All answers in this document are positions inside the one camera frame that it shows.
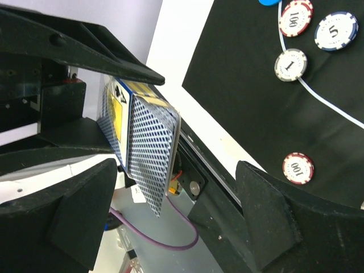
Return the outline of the grey chips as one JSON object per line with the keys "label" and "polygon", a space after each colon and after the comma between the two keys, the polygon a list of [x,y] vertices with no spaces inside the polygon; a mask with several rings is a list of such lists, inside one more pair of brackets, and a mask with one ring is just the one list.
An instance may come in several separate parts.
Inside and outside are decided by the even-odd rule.
{"label": "grey chips", "polygon": [[303,51],[289,48],[277,57],[274,71],[279,80],[293,82],[304,74],[307,64],[308,60]]}

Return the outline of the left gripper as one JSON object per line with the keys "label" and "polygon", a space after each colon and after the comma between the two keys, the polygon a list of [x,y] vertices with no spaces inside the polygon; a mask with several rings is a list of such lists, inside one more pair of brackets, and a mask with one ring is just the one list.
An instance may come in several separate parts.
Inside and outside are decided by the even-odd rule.
{"label": "left gripper", "polygon": [[1,52],[2,176],[113,153],[97,122],[82,118],[86,83],[78,68],[165,83],[104,26],[7,5],[1,6]]}

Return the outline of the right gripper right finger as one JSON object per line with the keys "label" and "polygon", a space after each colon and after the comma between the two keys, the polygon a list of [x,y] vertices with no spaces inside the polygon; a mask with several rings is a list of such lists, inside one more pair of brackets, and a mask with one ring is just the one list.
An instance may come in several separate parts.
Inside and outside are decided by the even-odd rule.
{"label": "right gripper right finger", "polygon": [[235,178],[260,272],[363,272],[363,211],[237,163]]}

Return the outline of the blue backed card fan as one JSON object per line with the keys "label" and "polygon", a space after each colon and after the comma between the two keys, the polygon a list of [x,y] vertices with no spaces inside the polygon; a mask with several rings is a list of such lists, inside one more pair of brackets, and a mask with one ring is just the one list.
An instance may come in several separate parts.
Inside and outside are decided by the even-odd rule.
{"label": "blue backed card fan", "polygon": [[171,105],[133,98],[127,172],[157,217],[172,179],[180,125],[180,114]]}

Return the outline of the blue chips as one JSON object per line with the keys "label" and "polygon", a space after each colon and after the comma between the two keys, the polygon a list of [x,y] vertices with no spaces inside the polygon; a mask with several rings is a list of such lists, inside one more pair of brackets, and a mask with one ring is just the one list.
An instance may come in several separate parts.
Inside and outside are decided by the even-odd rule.
{"label": "blue chips", "polygon": [[314,40],[319,49],[336,51],[349,45],[357,36],[359,24],[348,11],[336,11],[318,24]]}

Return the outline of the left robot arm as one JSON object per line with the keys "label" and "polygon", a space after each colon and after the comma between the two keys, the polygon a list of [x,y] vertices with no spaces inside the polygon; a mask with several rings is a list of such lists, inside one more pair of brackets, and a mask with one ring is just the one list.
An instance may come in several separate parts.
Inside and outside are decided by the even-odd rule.
{"label": "left robot arm", "polygon": [[46,189],[104,161],[119,163],[97,122],[82,115],[79,69],[163,85],[105,27],[1,5],[1,204]]}

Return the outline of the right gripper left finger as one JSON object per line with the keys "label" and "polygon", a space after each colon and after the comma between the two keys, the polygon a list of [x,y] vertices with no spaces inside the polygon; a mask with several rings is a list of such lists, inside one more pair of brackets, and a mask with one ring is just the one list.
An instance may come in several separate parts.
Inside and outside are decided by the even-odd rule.
{"label": "right gripper left finger", "polygon": [[1,272],[89,272],[117,178],[115,160],[1,205]]}

